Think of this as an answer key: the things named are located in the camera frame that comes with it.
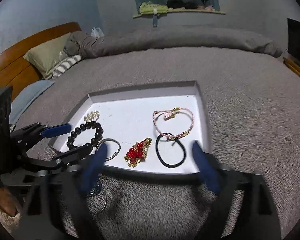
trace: mattress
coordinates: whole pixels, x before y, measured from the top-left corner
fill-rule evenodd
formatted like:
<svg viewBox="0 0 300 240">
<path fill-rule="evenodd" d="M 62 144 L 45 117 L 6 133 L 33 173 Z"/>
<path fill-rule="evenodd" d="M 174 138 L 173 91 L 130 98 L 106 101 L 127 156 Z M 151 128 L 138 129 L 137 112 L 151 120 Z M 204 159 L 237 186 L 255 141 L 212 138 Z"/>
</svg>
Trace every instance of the mattress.
<svg viewBox="0 0 300 240">
<path fill-rule="evenodd" d="M 56 79 L 24 112 L 17 129 L 58 125 L 90 92 L 156 82 L 196 80 L 208 110 L 212 153 L 239 171 L 260 170 L 277 206 L 282 237 L 300 218 L 300 78 L 270 55 L 226 48 L 180 47 L 86 59 Z M 50 160 L 42 140 L 28 155 Z M 102 180 L 101 197 L 87 200 L 106 239 L 189 239 L 216 198 L 204 185 Z M 224 235 L 231 233 L 242 192 L 236 192 Z M 63 208 L 64 225 L 76 236 Z"/>
</svg>

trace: pink braided cord bracelet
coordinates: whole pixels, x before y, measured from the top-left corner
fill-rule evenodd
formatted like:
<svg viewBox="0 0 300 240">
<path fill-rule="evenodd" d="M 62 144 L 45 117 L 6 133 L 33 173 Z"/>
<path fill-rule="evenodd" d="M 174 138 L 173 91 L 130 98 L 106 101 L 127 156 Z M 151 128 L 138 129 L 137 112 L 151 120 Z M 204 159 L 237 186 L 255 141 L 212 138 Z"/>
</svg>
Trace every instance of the pink braided cord bracelet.
<svg viewBox="0 0 300 240">
<path fill-rule="evenodd" d="M 165 121 L 167 121 L 170 118 L 175 118 L 176 114 L 180 113 L 180 110 L 186 110 L 191 114 L 191 125 L 190 125 L 189 129 L 182 132 L 182 133 L 180 133 L 180 134 L 177 134 L 177 135 L 174 135 L 174 134 L 171 134 L 171 133 L 164 134 L 164 133 L 160 132 L 160 130 L 158 129 L 157 124 L 156 124 L 156 115 L 160 114 L 160 113 L 164 113 L 163 114 L 163 119 Z M 176 107 L 176 108 L 173 108 L 173 109 L 170 109 L 170 110 L 164 110 L 164 111 L 154 111 L 153 114 L 152 114 L 152 120 L 153 120 L 154 127 L 158 131 L 158 133 L 160 133 L 162 136 L 166 137 L 168 141 L 172 141 L 174 139 L 180 139 L 182 137 L 187 136 L 190 133 L 190 131 L 192 130 L 193 125 L 194 125 L 194 115 L 193 115 L 193 113 L 188 108 L 180 108 L 180 107 Z"/>
</svg>

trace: wooden headboard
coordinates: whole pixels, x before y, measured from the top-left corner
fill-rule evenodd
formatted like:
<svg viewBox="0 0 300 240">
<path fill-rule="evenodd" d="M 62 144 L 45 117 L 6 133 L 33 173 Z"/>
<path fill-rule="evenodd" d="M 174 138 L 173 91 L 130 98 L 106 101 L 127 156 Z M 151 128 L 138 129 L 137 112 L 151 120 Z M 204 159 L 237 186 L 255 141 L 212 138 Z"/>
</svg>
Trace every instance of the wooden headboard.
<svg viewBox="0 0 300 240">
<path fill-rule="evenodd" d="M 41 74 L 23 55 L 31 48 L 69 32 L 80 31 L 77 22 L 70 22 L 36 33 L 0 54 L 0 87 L 13 86 L 12 100 L 28 85 L 42 79 Z"/>
</svg>

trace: striped pillow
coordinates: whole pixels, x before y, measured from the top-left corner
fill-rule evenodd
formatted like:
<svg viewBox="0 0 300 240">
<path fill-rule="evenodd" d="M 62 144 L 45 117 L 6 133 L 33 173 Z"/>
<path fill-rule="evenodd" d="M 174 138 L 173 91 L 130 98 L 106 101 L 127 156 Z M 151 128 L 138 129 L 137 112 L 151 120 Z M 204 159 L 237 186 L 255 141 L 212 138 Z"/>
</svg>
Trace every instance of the striped pillow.
<svg viewBox="0 0 300 240">
<path fill-rule="evenodd" d="M 74 64 L 78 63 L 81 60 L 80 55 L 74 55 L 72 57 L 67 57 L 58 63 L 53 71 L 52 78 L 57 78 L 61 76 L 66 70 L 71 68 Z"/>
</svg>

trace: yellow-green cloth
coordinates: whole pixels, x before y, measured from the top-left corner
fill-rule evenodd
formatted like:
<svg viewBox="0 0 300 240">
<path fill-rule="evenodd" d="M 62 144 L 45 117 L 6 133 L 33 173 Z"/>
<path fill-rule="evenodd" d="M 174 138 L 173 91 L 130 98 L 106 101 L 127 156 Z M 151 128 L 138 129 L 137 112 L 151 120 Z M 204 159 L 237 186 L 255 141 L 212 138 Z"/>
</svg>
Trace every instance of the yellow-green cloth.
<svg viewBox="0 0 300 240">
<path fill-rule="evenodd" d="M 140 14 L 154 14 L 153 9 L 157 8 L 157 13 L 167 13 L 168 6 L 161 4 L 153 4 L 151 1 L 144 2 L 140 5 L 139 13 Z"/>
</svg>

